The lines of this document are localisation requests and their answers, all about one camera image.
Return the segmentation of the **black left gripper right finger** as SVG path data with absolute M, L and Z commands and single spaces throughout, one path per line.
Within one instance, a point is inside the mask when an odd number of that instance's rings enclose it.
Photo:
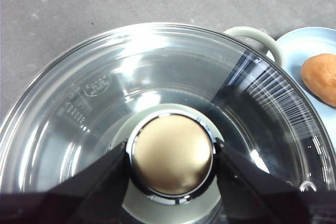
M 334 191 L 300 191 L 216 143 L 217 185 L 229 223 L 335 223 Z

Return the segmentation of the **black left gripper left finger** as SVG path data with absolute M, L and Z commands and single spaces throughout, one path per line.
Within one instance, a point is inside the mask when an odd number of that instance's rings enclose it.
M 126 143 L 47 191 L 1 194 L 1 223 L 117 223 L 127 192 Z

